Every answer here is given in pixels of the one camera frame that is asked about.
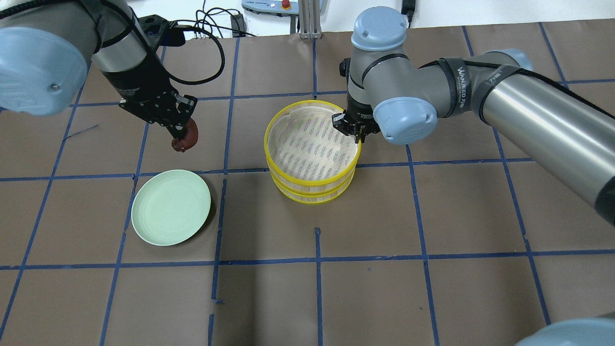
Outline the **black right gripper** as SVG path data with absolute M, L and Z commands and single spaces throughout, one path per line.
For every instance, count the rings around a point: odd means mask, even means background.
M 380 126 L 371 112 L 343 110 L 332 115 L 332 127 L 345 136 L 354 136 L 356 144 L 363 144 L 363 138 L 380 133 Z

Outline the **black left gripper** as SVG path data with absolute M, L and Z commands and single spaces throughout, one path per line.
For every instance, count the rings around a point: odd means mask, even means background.
M 119 107 L 149 124 L 158 123 L 167 127 L 172 143 L 185 142 L 189 138 L 187 123 L 196 109 L 196 97 L 182 95 L 174 87 L 155 94 L 144 101 L 121 100 Z

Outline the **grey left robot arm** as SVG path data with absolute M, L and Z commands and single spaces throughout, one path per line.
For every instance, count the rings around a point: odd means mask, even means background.
M 92 63 L 121 96 L 119 107 L 165 127 L 177 151 L 198 140 L 196 97 L 182 95 L 156 55 L 183 34 L 157 15 L 137 17 L 124 0 L 1 2 L 1 107 L 50 116 L 64 111 Z

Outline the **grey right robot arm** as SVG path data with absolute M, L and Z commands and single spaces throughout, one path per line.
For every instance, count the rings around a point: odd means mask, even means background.
M 352 53 L 340 64 L 347 107 L 332 126 L 362 143 L 381 133 L 409 145 L 439 120 L 472 111 L 614 223 L 614 117 L 532 70 L 518 49 L 468 59 L 439 58 L 416 68 L 404 49 L 406 17 L 390 7 L 364 10 Z

